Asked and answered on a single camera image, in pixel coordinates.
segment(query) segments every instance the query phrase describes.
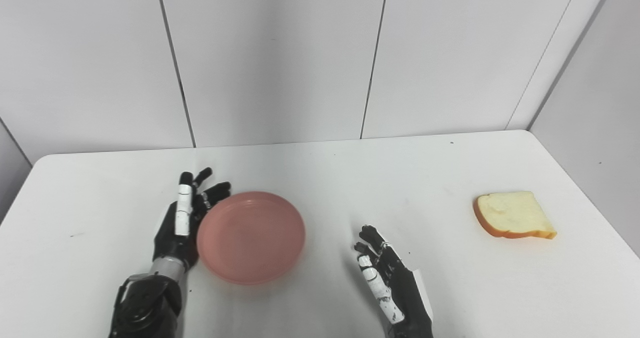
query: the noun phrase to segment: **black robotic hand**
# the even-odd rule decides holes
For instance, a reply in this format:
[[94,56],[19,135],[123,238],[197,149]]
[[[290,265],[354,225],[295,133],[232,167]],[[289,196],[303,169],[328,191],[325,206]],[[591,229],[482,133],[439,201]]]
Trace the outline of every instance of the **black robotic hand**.
[[211,168],[194,179],[183,172],[178,200],[169,205],[153,240],[148,273],[135,274],[119,287],[109,338],[175,338],[183,300],[178,282],[198,261],[196,237],[202,218],[231,194],[228,181],[196,194]]
[[380,308],[391,323],[391,338],[434,338],[431,310],[418,270],[411,271],[393,247],[370,225],[362,227],[357,242],[358,264]]
[[[190,172],[183,172],[180,176],[178,197],[185,196],[183,197],[183,202],[190,203],[190,208],[179,206],[180,200],[174,201],[169,205],[164,220],[162,220],[162,225],[153,240],[155,243],[153,261],[162,257],[177,258],[183,261],[185,270],[189,270],[198,261],[196,237],[198,236],[198,228],[202,218],[216,203],[231,194],[231,184],[228,181],[218,183],[200,194],[195,194],[198,192],[202,182],[210,177],[211,174],[211,168],[207,167],[195,179]],[[187,217],[185,219],[188,219],[189,227],[186,229],[186,235],[176,234],[177,210],[182,211]]]

